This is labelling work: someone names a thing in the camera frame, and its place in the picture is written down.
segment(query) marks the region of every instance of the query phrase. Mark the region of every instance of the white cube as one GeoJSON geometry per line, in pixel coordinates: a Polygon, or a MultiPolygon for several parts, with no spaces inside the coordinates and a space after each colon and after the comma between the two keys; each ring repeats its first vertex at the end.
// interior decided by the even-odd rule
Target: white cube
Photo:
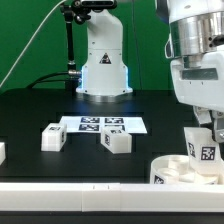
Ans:
{"type": "Polygon", "coordinates": [[[0,165],[5,160],[5,143],[0,142],[0,165]]]}
{"type": "Polygon", "coordinates": [[[51,123],[42,132],[41,151],[59,152],[67,138],[66,124],[51,123]]]}
{"type": "Polygon", "coordinates": [[[112,153],[130,153],[132,136],[120,128],[104,127],[101,131],[101,144],[112,153]]]}
{"type": "Polygon", "coordinates": [[[184,128],[190,166],[199,174],[219,174],[221,170],[220,148],[207,128],[184,128]]]}

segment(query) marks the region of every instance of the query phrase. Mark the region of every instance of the black cable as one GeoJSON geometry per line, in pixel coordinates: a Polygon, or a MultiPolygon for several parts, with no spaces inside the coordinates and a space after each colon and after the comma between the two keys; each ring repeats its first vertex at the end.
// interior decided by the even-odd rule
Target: black cable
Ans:
{"type": "Polygon", "coordinates": [[[39,84],[39,83],[47,83],[47,82],[66,82],[68,81],[68,79],[53,79],[53,80],[43,80],[43,81],[38,81],[38,82],[35,82],[35,84],[33,86],[35,86],[36,84],[39,84]]]}
{"type": "Polygon", "coordinates": [[[134,1],[135,0],[132,0],[132,27],[133,27],[133,33],[134,33],[136,55],[137,55],[139,84],[140,84],[140,90],[142,90],[142,75],[141,75],[141,64],[140,64],[140,57],[139,57],[138,38],[137,38],[136,27],[135,27],[135,3],[134,3],[134,1]]]}
{"type": "Polygon", "coordinates": [[[48,79],[48,78],[52,78],[52,77],[60,76],[60,75],[68,75],[68,72],[67,71],[66,72],[56,72],[56,73],[42,76],[42,77],[38,78],[36,81],[34,81],[33,83],[29,84],[26,88],[32,89],[33,86],[35,86],[37,83],[43,81],[44,79],[48,79]]]}

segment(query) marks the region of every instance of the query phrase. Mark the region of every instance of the white block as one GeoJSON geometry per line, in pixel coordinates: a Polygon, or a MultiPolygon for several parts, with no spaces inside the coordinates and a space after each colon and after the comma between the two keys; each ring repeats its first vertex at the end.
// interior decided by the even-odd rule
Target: white block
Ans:
{"type": "Polygon", "coordinates": [[[218,175],[221,170],[219,144],[207,128],[184,128],[190,166],[202,175],[218,175]]]}
{"type": "Polygon", "coordinates": [[[223,212],[221,185],[121,184],[121,212],[223,212]]]}
{"type": "Polygon", "coordinates": [[[66,129],[65,124],[49,124],[42,132],[41,151],[59,152],[66,142],[66,129]]]}
{"type": "Polygon", "coordinates": [[[82,211],[120,211],[120,184],[83,184],[82,211]]]}
{"type": "Polygon", "coordinates": [[[0,211],[82,211],[82,184],[0,183],[0,211]]]}
{"type": "Polygon", "coordinates": [[[5,143],[0,142],[0,165],[5,160],[5,143]]]}
{"type": "Polygon", "coordinates": [[[130,153],[132,136],[116,127],[105,127],[101,131],[101,144],[112,153],[130,153]]]}

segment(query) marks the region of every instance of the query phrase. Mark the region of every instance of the cable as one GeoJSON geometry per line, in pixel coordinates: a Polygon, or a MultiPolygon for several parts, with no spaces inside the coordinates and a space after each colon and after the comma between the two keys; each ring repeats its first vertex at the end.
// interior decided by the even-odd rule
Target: cable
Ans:
{"type": "Polygon", "coordinates": [[[25,46],[25,48],[22,50],[22,52],[20,53],[19,57],[16,59],[16,61],[14,62],[14,64],[12,65],[12,67],[10,68],[10,70],[8,71],[7,75],[5,76],[5,78],[2,80],[1,84],[0,84],[0,88],[2,88],[2,86],[4,85],[4,83],[6,82],[6,80],[9,78],[9,76],[11,75],[12,71],[14,70],[14,68],[16,67],[16,65],[18,64],[18,62],[20,61],[20,59],[23,57],[23,55],[25,54],[26,50],[28,49],[28,47],[30,46],[30,44],[33,42],[34,38],[36,37],[36,35],[38,34],[38,32],[40,31],[40,29],[42,28],[42,26],[44,25],[44,23],[48,20],[48,18],[51,16],[51,14],[57,9],[57,7],[62,4],[63,2],[66,2],[67,0],[63,0],[60,1],[56,6],[53,7],[53,9],[47,14],[47,16],[44,18],[44,20],[41,22],[41,24],[39,25],[39,27],[37,28],[37,30],[34,32],[33,36],[30,38],[29,42],[27,43],[27,45],[25,46]]]}
{"type": "Polygon", "coordinates": [[[136,54],[137,54],[137,64],[138,64],[138,76],[139,76],[139,84],[140,84],[140,90],[142,90],[142,75],[141,75],[141,64],[140,64],[140,57],[139,57],[139,46],[138,46],[138,38],[135,28],[135,0],[132,0],[132,27],[133,27],[133,33],[134,33],[134,40],[135,40],[135,48],[136,48],[136,54]]]}
{"type": "Polygon", "coordinates": [[[47,82],[66,82],[68,80],[66,79],[53,79],[53,80],[43,80],[43,81],[38,81],[35,83],[36,84],[39,84],[39,83],[47,83],[47,82]]]}
{"type": "Polygon", "coordinates": [[[60,75],[68,75],[68,72],[56,72],[56,73],[42,76],[41,78],[38,78],[37,80],[35,80],[33,83],[29,84],[26,88],[32,89],[33,86],[35,86],[37,83],[43,81],[44,79],[48,79],[48,78],[52,78],[52,77],[60,76],[60,75]]]}

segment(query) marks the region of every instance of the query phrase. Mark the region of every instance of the black tabletop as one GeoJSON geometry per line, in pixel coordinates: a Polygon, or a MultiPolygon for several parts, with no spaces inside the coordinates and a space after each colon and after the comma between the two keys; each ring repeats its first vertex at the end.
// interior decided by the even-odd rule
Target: black tabletop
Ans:
{"type": "MultiPolygon", "coordinates": [[[[10,90],[0,95],[0,142],[6,143],[7,154],[0,181],[148,183],[151,161],[186,154],[183,127],[195,125],[192,107],[178,103],[172,91],[136,91],[129,100],[94,103],[65,90],[10,90]],[[69,133],[61,152],[41,152],[42,131],[62,116],[142,117],[148,133],[132,134],[129,154],[112,154],[100,144],[100,134],[92,133],[69,133]]],[[[0,223],[20,219],[21,223],[223,223],[223,215],[214,213],[0,213],[0,223]]]]}

